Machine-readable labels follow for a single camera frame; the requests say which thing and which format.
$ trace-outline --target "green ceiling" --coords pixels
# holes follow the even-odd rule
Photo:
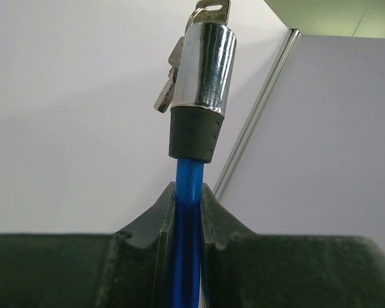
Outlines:
[[[385,38],[385,0],[265,0],[303,34]]]

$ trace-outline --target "silver metal cylinder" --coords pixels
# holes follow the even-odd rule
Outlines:
[[[192,25],[185,34],[172,108],[206,108],[224,117],[236,45],[234,32],[224,25]]]

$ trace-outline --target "white wall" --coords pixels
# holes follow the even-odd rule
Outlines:
[[[385,250],[385,40],[301,36],[221,201],[259,233]]]
[[[153,103],[194,4],[0,0],[0,232],[112,232],[175,179]],[[239,47],[210,185],[287,31],[255,0],[233,1],[229,25]]]

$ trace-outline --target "blue cable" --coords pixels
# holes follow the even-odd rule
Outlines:
[[[204,163],[179,158],[175,183],[173,308],[197,308],[200,299],[200,202]]]

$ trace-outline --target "metal key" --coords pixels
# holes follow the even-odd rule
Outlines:
[[[231,0],[199,0],[195,11],[193,11],[188,18],[187,25],[185,26],[185,32],[187,32],[190,26],[197,22],[214,22],[227,25],[230,5]],[[221,6],[221,8],[218,10],[211,10],[212,6]],[[169,79],[154,104],[154,109],[159,112],[166,112],[173,101],[175,83],[178,68],[180,67],[183,46],[184,37],[180,37],[168,58],[168,63],[171,65],[168,75]]]

